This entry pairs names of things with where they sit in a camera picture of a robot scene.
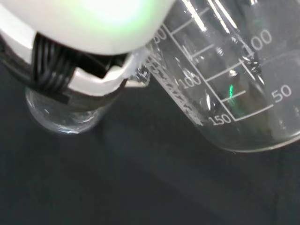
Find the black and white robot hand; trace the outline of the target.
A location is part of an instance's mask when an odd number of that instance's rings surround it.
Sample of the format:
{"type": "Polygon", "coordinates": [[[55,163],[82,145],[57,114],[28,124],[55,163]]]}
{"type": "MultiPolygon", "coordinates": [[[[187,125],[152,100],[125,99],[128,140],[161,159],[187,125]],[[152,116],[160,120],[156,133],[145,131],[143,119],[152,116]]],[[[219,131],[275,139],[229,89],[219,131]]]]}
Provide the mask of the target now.
{"type": "Polygon", "coordinates": [[[41,96],[87,111],[116,98],[173,0],[3,0],[0,63],[41,96]]]}

